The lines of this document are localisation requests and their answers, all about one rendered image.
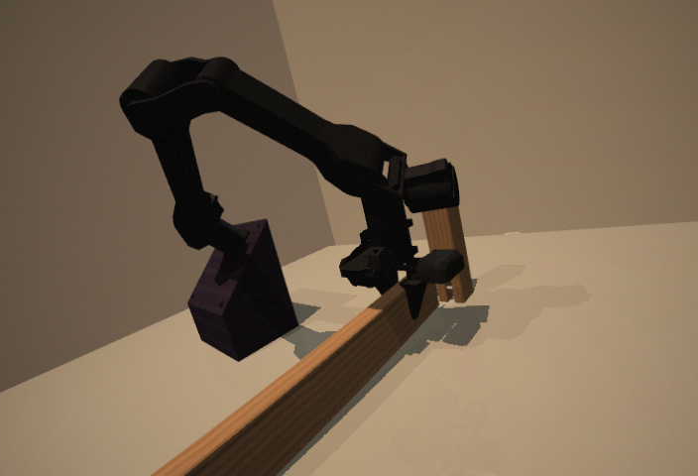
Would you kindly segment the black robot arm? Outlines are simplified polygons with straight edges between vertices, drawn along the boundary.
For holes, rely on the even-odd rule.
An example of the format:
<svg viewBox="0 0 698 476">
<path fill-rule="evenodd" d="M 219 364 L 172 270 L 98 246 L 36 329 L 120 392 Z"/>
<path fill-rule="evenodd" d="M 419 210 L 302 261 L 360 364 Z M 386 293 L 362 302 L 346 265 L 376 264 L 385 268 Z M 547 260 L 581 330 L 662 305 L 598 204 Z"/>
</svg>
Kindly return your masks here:
<svg viewBox="0 0 698 476">
<path fill-rule="evenodd" d="M 226 57 L 153 60 L 119 97 L 136 133 L 149 138 L 175 200 L 173 221 L 190 248 L 211 246 L 235 260 L 250 231 L 220 218 L 218 196 L 204 191 L 189 135 L 192 119 L 220 111 L 310 160 L 346 194 L 361 197 L 366 222 L 459 206 L 454 166 L 446 159 L 407 167 L 407 154 L 354 125 L 333 124 L 254 78 Z M 388 178 L 383 175 L 389 162 Z M 340 269 L 353 287 L 374 288 L 403 260 L 378 231 Z"/>
</svg>

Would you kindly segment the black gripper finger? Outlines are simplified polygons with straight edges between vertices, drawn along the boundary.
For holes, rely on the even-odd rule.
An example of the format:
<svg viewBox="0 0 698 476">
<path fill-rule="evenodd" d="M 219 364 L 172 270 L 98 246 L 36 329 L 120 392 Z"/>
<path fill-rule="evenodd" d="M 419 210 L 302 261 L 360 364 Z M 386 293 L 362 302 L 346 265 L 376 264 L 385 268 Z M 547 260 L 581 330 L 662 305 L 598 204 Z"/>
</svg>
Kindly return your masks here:
<svg viewBox="0 0 698 476">
<path fill-rule="evenodd" d="M 388 277 L 381 277 L 381 281 L 375 288 L 381 295 L 385 294 L 389 289 L 399 282 L 398 271 L 392 271 Z"/>
<path fill-rule="evenodd" d="M 422 281 L 411 281 L 405 279 L 400 286 L 407 292 L 407 303 L 411 318 L 416 320 L 419 315 L 423 295 L 427 284 Z"/>
</svg>

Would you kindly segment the brown wooden post with slot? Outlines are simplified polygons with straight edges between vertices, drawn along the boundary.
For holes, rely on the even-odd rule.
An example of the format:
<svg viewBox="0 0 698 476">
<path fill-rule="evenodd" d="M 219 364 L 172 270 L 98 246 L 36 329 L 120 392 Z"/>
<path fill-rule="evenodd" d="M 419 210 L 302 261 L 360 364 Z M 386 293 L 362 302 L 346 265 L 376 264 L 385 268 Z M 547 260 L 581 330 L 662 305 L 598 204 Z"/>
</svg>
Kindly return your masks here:
<svg viewBox="0 0 698 476">
<path fill-rule="evenodd" d="M 463 257 L 465 268 L 448 283 L 436 284 L 440 301 L 465 303 L 473 292 L 471 271 L 464 240 L 459 207 L 423 211 L 429 253 L 433 250 L 457 250 Z"/>
</svg>

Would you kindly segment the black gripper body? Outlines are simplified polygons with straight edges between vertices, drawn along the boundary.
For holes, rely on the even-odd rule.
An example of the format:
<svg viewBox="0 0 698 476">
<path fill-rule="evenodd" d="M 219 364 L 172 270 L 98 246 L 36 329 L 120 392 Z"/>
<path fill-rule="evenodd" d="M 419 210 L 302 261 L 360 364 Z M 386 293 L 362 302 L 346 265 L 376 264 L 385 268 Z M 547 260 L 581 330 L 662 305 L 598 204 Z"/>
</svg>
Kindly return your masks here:
<svg viewBox="0 0 698 476">
<path fill-rule="evenodd" d="M 409 233 L 411 226 L 412 218 L 407 219 L 407 214 L 404 214 L 389 220 L 367 222 L 368 229 L 362 232 L 367 232 L 371 239 L 378 238 L 378 231 L 385 231 L 391 236 L 403 260 L 393 271 L 407 271 L 408 280 L 422 281 L 424 284 L 445 284 L 465 268 L 463 257 L 456 249 L 433 250 L 422 258 L 415 258 L 418 247 L 412 246 Z"/>
</svg>

